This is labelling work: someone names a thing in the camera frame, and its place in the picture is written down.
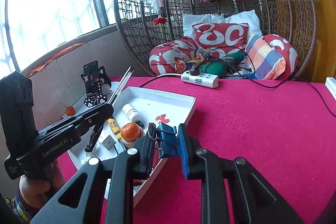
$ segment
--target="table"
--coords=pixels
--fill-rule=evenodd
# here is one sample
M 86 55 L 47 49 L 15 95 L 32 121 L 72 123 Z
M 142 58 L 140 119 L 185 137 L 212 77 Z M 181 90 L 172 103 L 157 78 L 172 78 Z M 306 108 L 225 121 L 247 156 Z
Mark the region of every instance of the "table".
M 139 86 L 148 79 L 132 77 L 128 85 Z M 336 113 L 336 102 L 326 87 L 313 85 Z M 146 88 L 195 96 L 189 135 L 219 157 L 245 157 L 305 223 L 313 223 L 336 190 L 336 118 L 307 83 L 289 81 L 266 89 L 249 80 L 220 80 L 218 88 L 210 89 L 179 78 L 161 78 Z M 60 157 L 60 165 L 66 179 L 76 172 L 67 153 Z M 136 206 L 134 222 L 200 223 L 200 195 L 200 181 L 185 180 L 180 159 L 168 159 Z

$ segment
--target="white pillow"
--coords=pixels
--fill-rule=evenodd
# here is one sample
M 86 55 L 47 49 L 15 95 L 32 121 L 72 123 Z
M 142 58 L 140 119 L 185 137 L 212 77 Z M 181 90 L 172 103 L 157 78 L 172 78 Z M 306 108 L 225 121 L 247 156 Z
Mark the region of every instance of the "white pillow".
M 254 10 L 241 12 L 239 14 L 223 17 L 214 15 L 189 15 L 183 14 L 183 35 L 195 39 L 195 33 L 192 25 L 197 23 L 247 23 L 249 25 L 247 31 L 246 41 L 250 39 L 250 36 L 257 34 L 260 37 L 263 35 L 260 30 L 260 21 Z

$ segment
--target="blue gripper pad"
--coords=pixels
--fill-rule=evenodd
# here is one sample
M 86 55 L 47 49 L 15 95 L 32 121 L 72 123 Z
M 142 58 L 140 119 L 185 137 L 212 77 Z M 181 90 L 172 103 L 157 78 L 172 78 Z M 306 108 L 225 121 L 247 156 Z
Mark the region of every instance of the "blue gripper pad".
M 181 123 L 178 126 L 177 140 L 178 140 L 179 152 L 180 152 L 181 163 L 182 163 L 182 171 L 183 171 L 184 177 L 188 179 L 189 178 L 188 153 L 187 153 L 187 149 L 185 146 L 184 138 L 189 138 L 189 137 L 186 131 L 185 124 Z
M 159 147 L 159 158 L 170 158 L 170 157 L 179 157 L 180 152 L 178 148 L 175 148 L 167 143 L 170 143 L 174 146 L 179 146 L 176 138 L 177 130 L 176 127 L 170 127 L 165 123 L 161 122 L 158 126 L 159 129 L 171 132 L 172 134 L 164 133 L 157 131 L 157 137 L 160 137 L 164 142 L 158 142 Z

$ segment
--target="orange cloth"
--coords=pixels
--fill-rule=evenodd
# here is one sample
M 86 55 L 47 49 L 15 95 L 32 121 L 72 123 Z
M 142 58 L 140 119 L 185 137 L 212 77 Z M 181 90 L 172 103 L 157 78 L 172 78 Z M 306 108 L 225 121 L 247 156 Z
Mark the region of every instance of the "orange cloth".
M 77 44 L 74 44 L 74 45 L 72 45 L 72 46 L 70 46 L 70 47 L 67 47 L 67 48 L 61 50 L 60 52 L 56 53 L 56 54 L 55 54 L 50 60 L 48 60 L 44 65 L 39 66 L 39 67 L 33 69 L 33 70 L 31 71 L 31 73 L 29 74 L 28 78 L 29 78 L 30 76 L 33 76 L 35 73 L 41 71 L 43 68 L 45 68 L 46 66 L 48 66 L 52 61 L 55 61 L 56 59 L 60 58 L 60 57 L 63 56 L 64 54 L 67 54 L 68 52 L 71 52 L 71 51 L 73 51 L 74 49 L 76 49 L 76 48 L 78 48 L 78 47 L 80 47 L 80 46 L 82 46 L 82 45 L 84 45 L 84 44 L 85 44 L 84 42 L 82 42 L 82 43 L 77 43 Z

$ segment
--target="smartphone screen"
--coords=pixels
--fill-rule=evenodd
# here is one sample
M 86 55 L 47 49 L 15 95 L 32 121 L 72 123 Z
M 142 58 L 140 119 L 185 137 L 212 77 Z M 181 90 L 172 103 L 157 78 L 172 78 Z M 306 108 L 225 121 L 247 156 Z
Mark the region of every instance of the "smartphone screen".
M 99 92 L 98 61 L 95 60 L 83 66 L 86 94 L 91 95 Z

